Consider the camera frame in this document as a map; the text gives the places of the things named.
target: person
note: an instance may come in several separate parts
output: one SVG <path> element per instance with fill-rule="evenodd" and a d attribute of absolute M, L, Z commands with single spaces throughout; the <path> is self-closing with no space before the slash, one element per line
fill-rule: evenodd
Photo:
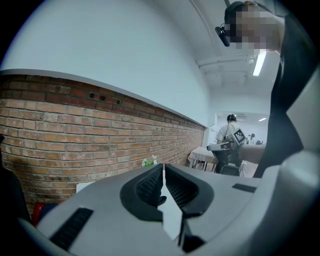
<path fill-rule="evenodd" d="M 218 134 L 215 137 L 215 139 L 217 140 L 217 144 L 221 144 L 227 139 L 228 135 L 231 135 L 240 128 L 237 124 L 237 117 L 234 114 L 228 115 L 226 121 L 227 124 L 220 128 Z"/>
<path fill-rule="evenodd" d="M 303 149 L 287 110 L 314 73 L 319 57 L 309 35 L 291 14 L 280 17 L 261 4 L 236 1 L 225 9 L 224 21 L 230 42 L 247 42 L 254 49 L 280 55 L 271 92 L 267 143 L 244 145 L 238 151 L 240 159 L 259 164 L 254 177 L 261 178 L 266 168 L 280 165 Z"/>
<path fill-rule="evenodd" d="M 255 137 L 256 135 L 252 133 L 250 137 L 248 138 L 248 145 L 254 145 L 255 144 Z"/>

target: black panel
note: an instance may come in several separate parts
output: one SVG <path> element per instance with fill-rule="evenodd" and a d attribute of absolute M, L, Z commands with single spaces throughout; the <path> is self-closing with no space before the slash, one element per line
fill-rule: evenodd
<path fill-rule="evenodd" d="M 239 184 L 239 183 L 234 184 L 232 187 L 234 189 L 242 190 L 242 191 L 246 191 L 246 192 L 250 192 L 250 193 L 254 193 L 257 189 L 254 186 L 248 186 L 248 185 L 243 185 L 243 184 Z"/>
<path fill-rule="evenodd" d="M 171 164 L 165 165 L 165 180 L 183 218 L 202 215 L 214 198 L 214 191 L 209 184 Z"/>
<path fill-rule="evenodd" d="M 142 221 L 162 222 L 163 214 L 157 209 L 163 187 L 163 165 L 131 179 L 120 191 L 122 205 Z"/>
<path fill-rule="evenodd" d="M 93 212 L 87 208 L 78 208 L 54 233 L 50 239 L 51 242 L 67 251 Z"/>

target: white table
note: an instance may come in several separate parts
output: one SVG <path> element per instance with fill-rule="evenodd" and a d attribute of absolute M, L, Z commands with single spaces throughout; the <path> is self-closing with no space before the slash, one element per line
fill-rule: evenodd
<path fill-rule="evenodd" d="M 216 164 L 218 162 L 214 154 L 212 154 L 211 151 L 208 151 L 207 148 L 202 146 L 198 146 L 197 148 L 192 150 L 190 155 L 188 156 L 188 160 L 190 162 L 190 168 L 194 167 L 198 161 L 204 161 L 206 163 L 212 164 Z"/>

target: white tablecloth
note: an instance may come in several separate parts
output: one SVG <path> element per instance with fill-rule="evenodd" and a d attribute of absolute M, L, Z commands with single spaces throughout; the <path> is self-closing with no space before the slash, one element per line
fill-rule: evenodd
<path fill-rule="evenodd" d="M 190 155 L 188 156 L 188 160 L 190 161 L 189 167 L 194 165 L 196 161 L 204 161 L 207 163 L 216 164 L 217 159 L 215 158 L 214 154 L 211 151 L 208 151 L 205 147 L 198 146 L 194 150 L 191 151 Z"/>

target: ceiling light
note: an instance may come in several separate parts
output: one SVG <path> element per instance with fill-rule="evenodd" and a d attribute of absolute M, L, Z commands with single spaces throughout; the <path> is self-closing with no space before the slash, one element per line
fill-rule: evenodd
<path fill-rule="evenodd" d="M 258 55 L 258 59 L 256 60 L 255 68 L 253 71 L 253 75 L 255 77 L 259 76 L 262 65 L 264 64 L 267 52 L 265 50 L 260 50 L 260 54 Z"/>

